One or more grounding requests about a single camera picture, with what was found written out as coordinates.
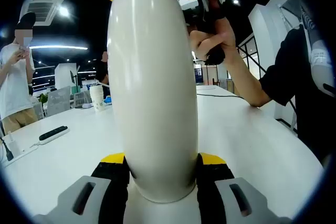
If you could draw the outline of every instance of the ceiling air conditioner vent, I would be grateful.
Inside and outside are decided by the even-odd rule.
[[[34,26],[50,26],[62,2],[63,0],[25,0],[20,18],[27,12],[34,12],[36,14]]]

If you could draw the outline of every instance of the stack of paper cups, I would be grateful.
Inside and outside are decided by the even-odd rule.
[[[95,108],[95,111],[102,111],[104,109],[103,101],[104,101],[104,92],[103,86],[91,86],[90,87],[90,96],[92,99],[92,104]]]

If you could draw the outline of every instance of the khaki shorts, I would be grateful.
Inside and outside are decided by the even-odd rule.
[[[38,120],[34,108],[30,108],[26,110],[21,110],[7,116],[2,120],[2,124],[5,130],[5,134],[7,135],[8,131],[16,131],[19,128],[22,128],[37,121]]]

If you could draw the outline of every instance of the ceiling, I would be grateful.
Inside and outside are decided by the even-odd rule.
[[[2,0],[0,31],[5,36],[0,40],[1,47],[14,39],[14,27],[18,22],[23,1]],[[235,31],[237,44],[239,44],[252,33],[247,18],[252,8],[255,4],[265,5],[269,0],[239,0],[239,5],[232,4],[232,0],[227,1],[227,17]],[[95,62],[99,61],[102,53],[106,51],[107,23],[111,2],[109,0],[64,0],[62,5],[68,8],[70,18],[57,14],[50,26],[34,27],[32,43],[55,45],[55,42],[61,42],[65,45],[87,47],[88,50],[33,49],[35,67],[57,66],[59,63],[75,62],[77,66],[80,66],[79,71],[92,71]],[[34,78],[52,75],[54,69],[55,67],[38,69]],[[91,73],[80,75],[81,78],[94,79],[94,76],[88,76]],[[47,82],[50,83],[49,85],[54,84],[54,78],[34,79],[33,85]]]

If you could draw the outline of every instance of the person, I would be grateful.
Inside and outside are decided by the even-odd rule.
[[[34,90],[33,90],[33,88],[31,86],[28,86],[28,91],[29,91],[31,103],[32,104],[39,103],[38,99],[33,96]]]
[[[101,61],[97,62],[97,68],[96,68],[96,79],[103,83],[108,85],[109,84],[109,72],[107,68],[107,60],[108,60],[108,55],[107,52],[105,51],[102,55]],[[103,85],[103,92],[104,92],[104,99],[106,96],[110,95],[110,88],[106,87]]]
[[[34,13],[25,14],[15,28],[14,41],[0,51],[0,117],[5,134],[37,121],[27,84],[35,71],[31,49]]]
[[[209,3],[212,8],[218,8],[216,0],[209,0]],[[302,11],[304,20],[313,24],[307,12]],[[224,64],[240,96],[252,106],[261,107],[271,100],[286,106],[295,95],[298,138],[323,163],[334,147],[329,139],[333,135],[334,120],[330,118],[336,113],[336,103],[333,96],[320,91],[313,81],[303,25],[288,33],[281,43],[275,64],[260,80],[250,73],[239,55],[229,20],[218,19],[215,29],[215,35],[191,31],[191,47],[196,57],[205,61],[209,50],[220,45],[226,56]]]

